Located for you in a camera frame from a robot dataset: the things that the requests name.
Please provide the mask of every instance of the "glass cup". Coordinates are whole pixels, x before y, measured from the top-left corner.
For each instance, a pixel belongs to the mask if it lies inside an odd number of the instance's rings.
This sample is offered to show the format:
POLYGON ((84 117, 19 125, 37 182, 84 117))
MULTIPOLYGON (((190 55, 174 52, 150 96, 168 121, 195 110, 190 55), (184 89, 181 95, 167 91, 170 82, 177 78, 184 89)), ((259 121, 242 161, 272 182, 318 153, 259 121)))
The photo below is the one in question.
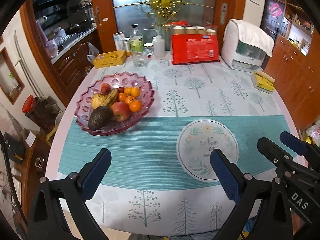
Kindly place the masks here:
POLYGON ((131 50, 131 53, 132 53, 133 64, 136 67, 145 67, 147 65, 147 53, 146 53, 145 47, 141 49, 141 52, 135 52, 131 50))

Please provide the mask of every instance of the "tile floor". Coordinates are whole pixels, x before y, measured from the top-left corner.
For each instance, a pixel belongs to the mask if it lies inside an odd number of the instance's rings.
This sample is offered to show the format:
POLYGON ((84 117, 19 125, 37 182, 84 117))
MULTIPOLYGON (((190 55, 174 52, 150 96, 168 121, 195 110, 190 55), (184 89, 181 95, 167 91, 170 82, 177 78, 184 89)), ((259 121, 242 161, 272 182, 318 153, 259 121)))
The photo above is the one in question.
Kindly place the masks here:
MULTIPOLYGON (((63 213, 66 217, 68 226, 69 226, 73 236, 75 236, 79 239, 83 239, 79 233, 79 230, 78 230, 76 224, 73 221, 73 218, 72 218, 70 212, 63 210, 63 213)), ((130 233, 117 231, 117 230, 114 230, 111 228, 101 227, 101 229, 103 230, 103 232, 107 235, 107 237, 110 240, 127 240, 128 237, 130 236, 130 233)))

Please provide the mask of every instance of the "metal can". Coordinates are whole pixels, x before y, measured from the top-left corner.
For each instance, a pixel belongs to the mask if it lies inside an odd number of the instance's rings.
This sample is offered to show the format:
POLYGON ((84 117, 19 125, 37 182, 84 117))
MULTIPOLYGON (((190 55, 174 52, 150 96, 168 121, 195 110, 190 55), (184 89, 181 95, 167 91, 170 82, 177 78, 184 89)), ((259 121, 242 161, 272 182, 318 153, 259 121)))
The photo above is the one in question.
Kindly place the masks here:
POLYGON ((125 38, 123 40, 124 49, 127 52, 127 56, 131 56, 131 45, 130 45, 130 38, 125 38))

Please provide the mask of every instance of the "white towel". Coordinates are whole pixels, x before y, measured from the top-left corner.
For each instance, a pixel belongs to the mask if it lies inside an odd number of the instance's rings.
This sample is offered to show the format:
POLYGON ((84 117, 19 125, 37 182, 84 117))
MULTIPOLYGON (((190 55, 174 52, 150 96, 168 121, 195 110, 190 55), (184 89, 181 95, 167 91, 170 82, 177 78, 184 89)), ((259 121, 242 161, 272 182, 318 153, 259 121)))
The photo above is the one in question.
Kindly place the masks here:
POLYGON ((238 26, 239 40, 262 49, 269 57, 272 57, 272 50, 275 42, 262 29, 242 20, 230 19, 238 26))

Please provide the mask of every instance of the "red apple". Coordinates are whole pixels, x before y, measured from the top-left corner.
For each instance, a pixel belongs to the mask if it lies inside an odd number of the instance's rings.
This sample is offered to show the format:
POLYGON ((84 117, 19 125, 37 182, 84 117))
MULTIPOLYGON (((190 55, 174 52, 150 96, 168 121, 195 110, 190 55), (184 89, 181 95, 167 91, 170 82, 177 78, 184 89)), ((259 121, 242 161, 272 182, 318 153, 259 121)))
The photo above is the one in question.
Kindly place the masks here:
POLYGON ((103 84, 101 85, 101 93, 102 93, 103 95, 107 96, 107 95, 110 93, 110 91, 111 91, 111 87, 110 87, 109 84, 103 83, 103 84))
POLYGON ((119 88, 118 88, 118 92, 119 92, 119 93, 123 93, 123 92, 124 92, 124 87, 119 87, 119 88))
POLYGON ((129 106, 124 102, 114 103, 111 110, 113 111, 113 119, 117 122, 127 121, 131 114, 129 106))

